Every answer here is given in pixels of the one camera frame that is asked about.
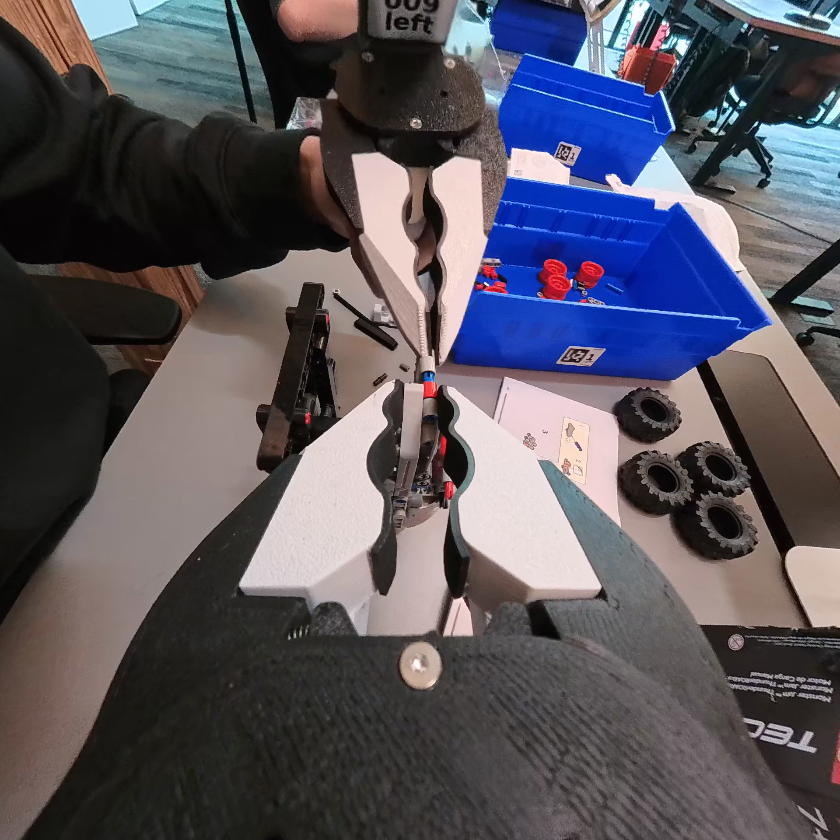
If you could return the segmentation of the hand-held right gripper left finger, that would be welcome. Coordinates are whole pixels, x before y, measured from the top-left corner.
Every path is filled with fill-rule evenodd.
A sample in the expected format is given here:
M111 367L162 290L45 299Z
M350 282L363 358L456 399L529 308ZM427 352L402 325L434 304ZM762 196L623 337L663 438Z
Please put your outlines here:
M400 381L384 384L298 458L241 577L245 595L300 597L310 608L341 604L367 634L371 599L396 572L396 535L385 481L396 466L393 417Z

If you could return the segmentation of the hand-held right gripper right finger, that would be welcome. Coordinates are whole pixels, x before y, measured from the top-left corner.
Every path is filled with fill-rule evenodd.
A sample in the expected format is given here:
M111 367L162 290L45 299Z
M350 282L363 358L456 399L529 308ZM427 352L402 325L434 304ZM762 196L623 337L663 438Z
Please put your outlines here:
M444 572L482 635L499 606L592 599L602 591L561 500L564 479L454 387L437 390L455 485L448 504Z

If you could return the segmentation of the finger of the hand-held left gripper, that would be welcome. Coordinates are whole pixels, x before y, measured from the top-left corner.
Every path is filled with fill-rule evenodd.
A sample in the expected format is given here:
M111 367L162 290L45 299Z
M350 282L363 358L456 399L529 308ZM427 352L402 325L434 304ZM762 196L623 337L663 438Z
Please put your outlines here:
M432 170L430 194L441 217L437 262L442 270L436 296L438 363L452 350L469 305L487 245L482 203L481 164L454 157Z
M440 364L438 242L428 221L420 221L418 228L406 223L412 177L379 152L353 154L352 167L362 223L358 246L363 273L416 356Z

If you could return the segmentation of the black toy chassis frame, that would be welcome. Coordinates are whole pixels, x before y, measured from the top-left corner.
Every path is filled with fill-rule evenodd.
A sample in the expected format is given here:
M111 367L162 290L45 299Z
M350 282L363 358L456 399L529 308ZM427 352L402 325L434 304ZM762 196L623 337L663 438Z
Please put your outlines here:
M276 389L271 403L256 410L262 433L256 466L267 473L339 421L335 363L328 355L330 319L323 300L324 285L305 282L297 306L286 309L289 337Z

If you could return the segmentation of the grey toy brick assembly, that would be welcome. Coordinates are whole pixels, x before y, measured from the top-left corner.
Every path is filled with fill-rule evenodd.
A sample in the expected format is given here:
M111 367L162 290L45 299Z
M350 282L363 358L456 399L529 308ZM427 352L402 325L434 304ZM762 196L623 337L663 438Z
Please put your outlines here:
M438 426L436 363L432 355L416 360L414 381L399 381L397 461L392 479L392 522L397 532L422 524L446 509L455 483L444 467L446 437Z

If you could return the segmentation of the person's left forearm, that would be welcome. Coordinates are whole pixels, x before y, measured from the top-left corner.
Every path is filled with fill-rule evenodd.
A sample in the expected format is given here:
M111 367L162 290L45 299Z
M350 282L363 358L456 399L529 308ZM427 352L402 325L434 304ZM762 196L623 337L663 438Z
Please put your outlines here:
M19 264L115 272L200 264L214 279L291 250L341 251L301 172L305 131L224 113L194 128L110 95L89 66L61 77L1 23L2 281Z

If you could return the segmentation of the grey desk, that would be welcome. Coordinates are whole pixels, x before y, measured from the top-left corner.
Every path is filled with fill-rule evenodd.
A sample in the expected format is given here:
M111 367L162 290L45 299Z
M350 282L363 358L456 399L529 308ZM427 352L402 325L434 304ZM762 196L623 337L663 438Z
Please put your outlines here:
M478 637L361 636L238 588L280 467L230 410L140 402L2 621L2 825L25 838L808 838L657 564L563 477L602 584Z

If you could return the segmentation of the wooden-top background desk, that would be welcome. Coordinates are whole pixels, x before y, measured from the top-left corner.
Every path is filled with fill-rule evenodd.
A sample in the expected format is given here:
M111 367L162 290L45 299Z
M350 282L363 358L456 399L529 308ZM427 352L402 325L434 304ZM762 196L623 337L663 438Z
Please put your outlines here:
M696 188L715 179L728 157L745 151L749 142L758 138L760 124L770 119L771 100L781 91L779 85L794 64L830 56L839 47L838 22L829 21L827 25L806 22L806 18L813 20L816 15L807 14L789 2L712 1L710 4L732 20L768 34L778 48L756 91L692 178L691 185Z

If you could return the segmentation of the person's left hand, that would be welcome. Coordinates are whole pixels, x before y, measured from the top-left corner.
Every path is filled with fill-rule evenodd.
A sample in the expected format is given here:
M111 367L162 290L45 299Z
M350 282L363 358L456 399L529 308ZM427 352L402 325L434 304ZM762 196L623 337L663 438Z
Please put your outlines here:
M350 219L330 192L323 169L319 136L308 135L301 142L298 175L301 201L309 215L349 241L353 262L361 269L363 266L358 235Z

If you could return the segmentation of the white paper bag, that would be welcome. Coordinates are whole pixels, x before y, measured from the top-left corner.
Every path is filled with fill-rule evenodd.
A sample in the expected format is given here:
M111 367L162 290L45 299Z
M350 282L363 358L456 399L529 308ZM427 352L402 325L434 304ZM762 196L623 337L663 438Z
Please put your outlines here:
M512 148L507 177L567 186L571 170L547 152Z

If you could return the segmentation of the white instruction sheet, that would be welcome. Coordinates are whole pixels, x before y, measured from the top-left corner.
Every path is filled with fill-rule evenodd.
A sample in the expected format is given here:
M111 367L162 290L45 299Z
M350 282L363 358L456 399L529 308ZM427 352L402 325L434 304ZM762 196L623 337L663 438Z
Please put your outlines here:
M536 457L554 463L620 524L614 415L505 377L494 419Z

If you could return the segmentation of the white cloth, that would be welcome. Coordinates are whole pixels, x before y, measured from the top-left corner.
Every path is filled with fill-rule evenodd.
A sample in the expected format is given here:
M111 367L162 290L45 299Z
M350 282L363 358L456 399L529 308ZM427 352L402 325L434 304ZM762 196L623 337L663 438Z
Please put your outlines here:
M730 215L721 205L693 192L663 191L653 187L628 185L615 174L607 175L606 183L615 193L653 199L657 209L670 209L673 205L681 205L730 267L736 272L745 270L740 257L739 232Z

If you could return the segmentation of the person's dark clothed torso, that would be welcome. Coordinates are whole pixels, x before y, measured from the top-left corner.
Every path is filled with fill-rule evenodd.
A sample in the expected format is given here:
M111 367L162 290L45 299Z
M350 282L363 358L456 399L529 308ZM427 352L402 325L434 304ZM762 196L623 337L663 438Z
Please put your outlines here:
M111 388L105 363L1 253L1 617L94 491Z

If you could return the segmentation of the black office chair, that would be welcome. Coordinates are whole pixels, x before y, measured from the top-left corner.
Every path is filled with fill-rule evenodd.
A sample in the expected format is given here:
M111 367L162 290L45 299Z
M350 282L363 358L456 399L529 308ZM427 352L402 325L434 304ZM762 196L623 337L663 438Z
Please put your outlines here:
M766 77L771 77L777 65L775 51L758 57L756 49L735 45L728 48L692 88L686 113L701 116L714 107L729 107L729 113L717 132L703 131L692 141L689 152L701 141L714 143L716 149L693 176L693 186L704 186L720 172L721 163L728 157L749 151L763 174L758 187L764 189L772 175L769 154L757 137L757 131L768 105L753 108L751 100L761 89Z

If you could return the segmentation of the white stand base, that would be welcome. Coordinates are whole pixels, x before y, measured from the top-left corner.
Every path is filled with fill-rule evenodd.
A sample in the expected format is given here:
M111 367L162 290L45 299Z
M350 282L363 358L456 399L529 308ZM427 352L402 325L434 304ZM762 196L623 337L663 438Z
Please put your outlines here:
M839 549L794 546L784 571L812 627L839 627Z

